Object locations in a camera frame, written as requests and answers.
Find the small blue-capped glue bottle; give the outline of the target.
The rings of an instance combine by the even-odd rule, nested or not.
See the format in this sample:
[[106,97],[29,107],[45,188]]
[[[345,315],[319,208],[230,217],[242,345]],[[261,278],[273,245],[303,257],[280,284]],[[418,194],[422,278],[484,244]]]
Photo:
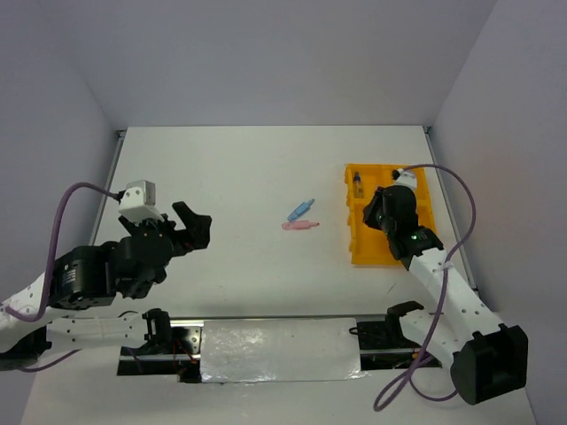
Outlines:
[[353,174],[353,197],[364,198],[364,190],[359,172]]

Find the pink highlighter marker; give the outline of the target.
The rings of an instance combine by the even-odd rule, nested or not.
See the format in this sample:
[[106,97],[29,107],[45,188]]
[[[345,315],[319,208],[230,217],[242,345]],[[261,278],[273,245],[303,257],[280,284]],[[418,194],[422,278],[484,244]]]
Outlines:
[[310,228],[316,228],[320,225],[319,222],[310,221],[310,220],[295,220],[295,221],[287,221],[282,224],[282,229],[285,231],[291,230],[308,230]]

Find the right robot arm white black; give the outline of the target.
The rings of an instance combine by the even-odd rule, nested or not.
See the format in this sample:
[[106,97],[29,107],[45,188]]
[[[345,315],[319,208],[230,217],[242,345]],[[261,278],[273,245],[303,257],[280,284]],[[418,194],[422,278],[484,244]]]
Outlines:
[[427,316],[411,303],[386,323],[386,339],[395,346],[421,345],[446,367],[457,394],[476,405],[527,381],[528,337],[508,327],[481,301],[447,257],[435,233],[419,225],[416,195],[406,186],[377,188],[363,210],[363,222],[384,233],[390,252],[441,306],[448,323]]

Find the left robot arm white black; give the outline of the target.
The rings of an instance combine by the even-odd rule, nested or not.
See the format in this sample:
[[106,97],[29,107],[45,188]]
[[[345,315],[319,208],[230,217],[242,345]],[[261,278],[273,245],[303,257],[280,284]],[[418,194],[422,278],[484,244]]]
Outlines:
[[112,318],[77,318],[75,313],[106,307],[117,295],[143,299],[167,278],[171,259],[210,243],[212,219],[194,213],[184,202],[173,210],[183,223],[159,213],[145,201],[120,201],[119,221],[128,236],[119,242],[79,246],[48,264],[33,283],[1,304],[1,368],[38,372],[44,354],[65,358],[92,348],[145,345],[167,351],[174,341],[167,312]]

